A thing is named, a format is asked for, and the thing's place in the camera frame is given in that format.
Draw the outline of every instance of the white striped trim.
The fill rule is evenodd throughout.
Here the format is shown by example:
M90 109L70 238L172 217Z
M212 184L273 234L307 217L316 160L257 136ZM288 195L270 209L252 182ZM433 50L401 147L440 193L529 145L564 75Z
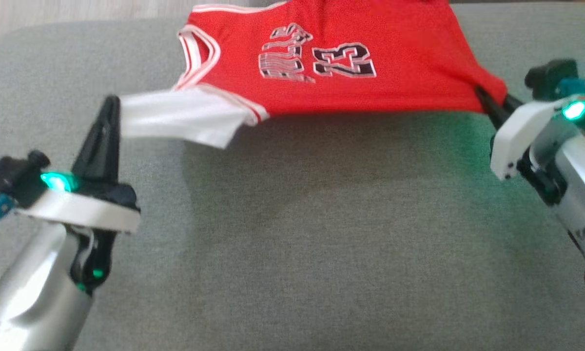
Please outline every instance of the white striped trim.
M180 77L174 90L185 89L186 87L197 84L219 62L219 58L221 58L221 47L219 47L219 44L217 44L212 36L209 36L198 27L187 24L178 35L181 37L181 40L186 41L186 45L183 45L183 47L185 48L186 62L190 62L190 66L187 66L186 72ZM206 47L208 47L208 58L203 62L201 62L196 38L204 42Z
M276 2L273 5L266 6L266 7L243 7L243 6L236 6L236 5L222 5L222 4L206 4L206 5L195 5L193 6L194 13L205 13L211 11L225 11L229 13L240 13L240 14L247 14L247 13L259 13L263 11L268 11L270 9L275 9L276 7L280 7L286 4L286 1Z
M247 124L248 126L255 126L256 124L264 122L265 120L268 120L269 117L271 117L269 116L269 113L266 111L264 106L262 106L261 104L257 104L251 100L248 100L247 98L244 98L238 94L226 91L224 89L206 83L199 84L199 87L201 87L204 91L207 91L208 93L226 97L236 102L237 104L241 104L241 106L245 106L252 110L253 112L252 119L245 121L245 124Z

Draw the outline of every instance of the white sleeve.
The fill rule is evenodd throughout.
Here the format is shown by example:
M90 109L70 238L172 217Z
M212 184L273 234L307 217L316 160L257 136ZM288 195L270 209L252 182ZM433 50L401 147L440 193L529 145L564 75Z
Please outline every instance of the white sleeve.
M250 108L199 86L121 96L121 137L181 138L224 149Z

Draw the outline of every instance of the glowing green light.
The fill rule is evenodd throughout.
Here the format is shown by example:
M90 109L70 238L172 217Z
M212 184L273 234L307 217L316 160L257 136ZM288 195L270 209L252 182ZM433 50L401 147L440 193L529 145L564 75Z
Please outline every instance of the glowing green light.
M572 102L563 110L564 117L569 120L574 120L583 117L585 113L585 102Z
M72 192L78 189L78 181L76 177L69 173L48 172L41 174L41 180L47 186L56 191Z

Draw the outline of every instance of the gray fabric surface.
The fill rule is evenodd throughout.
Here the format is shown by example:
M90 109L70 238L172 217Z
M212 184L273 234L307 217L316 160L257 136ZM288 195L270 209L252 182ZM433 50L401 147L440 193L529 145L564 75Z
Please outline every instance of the gray fabric surface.
M585 4L453 8L520 98L551 58L585 75ZM67 169L106 93L174 83L182 23L3 37L0 156L37 147ZM492 133L484 116L417 113L269 121L225 151L126 140L143 222L77 350L585 351L584 262L524 181L493 177ZM0 223L0 274L31 228Z

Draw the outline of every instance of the basketball jersey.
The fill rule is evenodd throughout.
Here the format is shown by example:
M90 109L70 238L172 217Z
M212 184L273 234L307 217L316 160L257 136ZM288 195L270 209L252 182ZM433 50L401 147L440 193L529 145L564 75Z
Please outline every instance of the basketball jersey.
M122 98L126 136L224 147L243 123L364 111L482 112L482 68L445 0L291 0L193 7L170 92Z

